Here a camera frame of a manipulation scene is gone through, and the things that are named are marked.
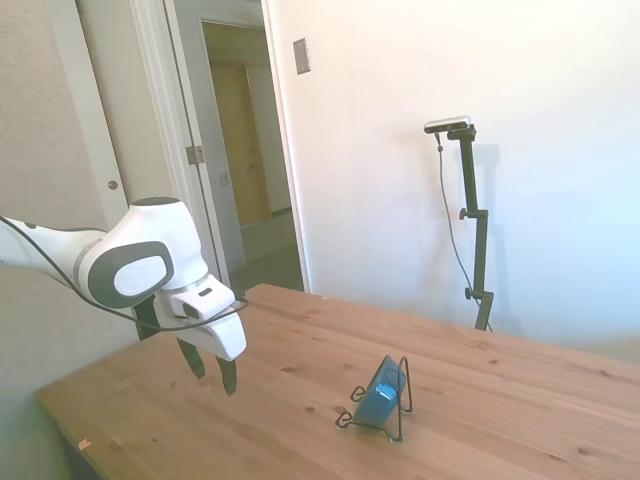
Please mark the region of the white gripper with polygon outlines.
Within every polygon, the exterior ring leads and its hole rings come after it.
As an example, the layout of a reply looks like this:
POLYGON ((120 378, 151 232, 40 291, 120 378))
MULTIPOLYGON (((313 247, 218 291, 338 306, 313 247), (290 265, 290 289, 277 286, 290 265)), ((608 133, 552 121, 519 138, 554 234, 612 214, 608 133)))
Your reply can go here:
POLYGON ((247 345, 238 313, 241 304, 218 280, 200 280, 187 287, 156 293, 159 323, 165 333, 179 338, 178 345, 197 379, 206 374, 196 347, 216 355, 224 390, 237 389, 235 359, 247 345))

